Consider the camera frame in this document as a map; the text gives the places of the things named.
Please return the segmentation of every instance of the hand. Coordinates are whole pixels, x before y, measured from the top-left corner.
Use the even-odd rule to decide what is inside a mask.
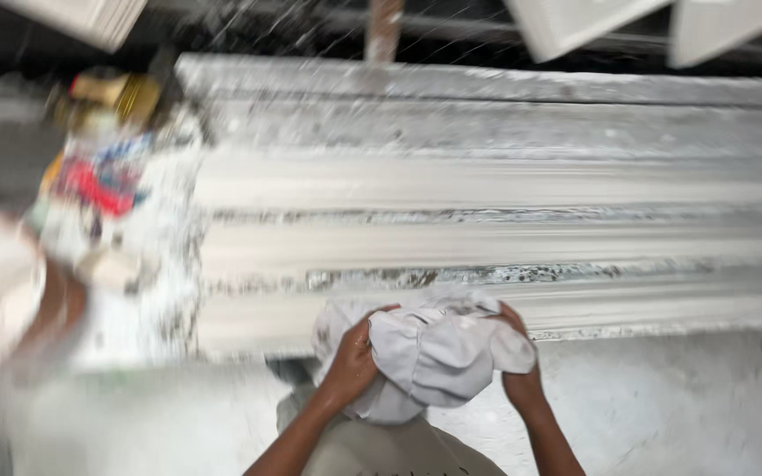
[[[491,318],[508,323],[513,330],[528,338],[523,319],[504,302],[501,304],[501,313]],[[501,383],[507,398],[523,417],[528,413],[536,412],[540,405],[547,404],[540,378],[539,361],[534,364],[534,368],[529,373],[503,372]]]
[[[345,331],[331,369],[319,385],[317,394],[325,406],[337,412],[361,395],[378,373],[369,342],[369,317],[378,311],[392,311],[400,305],[384,306],[370,311],[354,327]]]

